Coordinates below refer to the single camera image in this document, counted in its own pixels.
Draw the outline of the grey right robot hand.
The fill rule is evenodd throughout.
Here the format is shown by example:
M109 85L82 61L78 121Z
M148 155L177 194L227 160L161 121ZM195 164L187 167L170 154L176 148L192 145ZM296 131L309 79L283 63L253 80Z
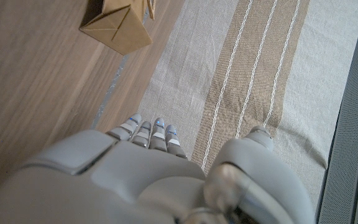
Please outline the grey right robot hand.
M273 148L256 126L204 172L174 126L134 114L26 160L0 185L0 223L314 223L304 185Z

